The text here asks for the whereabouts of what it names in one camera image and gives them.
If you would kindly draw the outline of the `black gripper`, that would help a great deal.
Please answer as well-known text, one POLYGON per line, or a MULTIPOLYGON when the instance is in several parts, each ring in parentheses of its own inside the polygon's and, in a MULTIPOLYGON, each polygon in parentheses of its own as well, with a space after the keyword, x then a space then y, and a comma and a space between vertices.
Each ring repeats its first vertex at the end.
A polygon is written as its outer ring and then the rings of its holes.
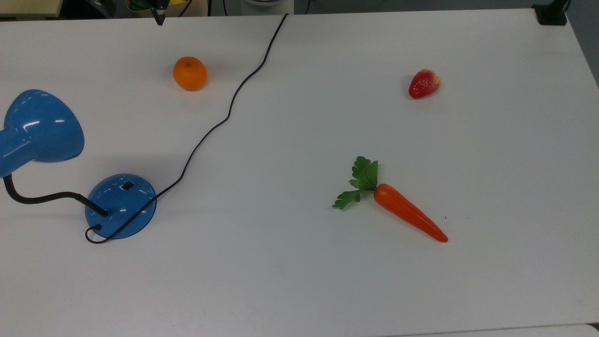
POLYGON ((163 25, 166 15, 165 10, 168 8, 169 0, 148 0, 148 6, 153 9, 153 17, 157 25, 163 25))

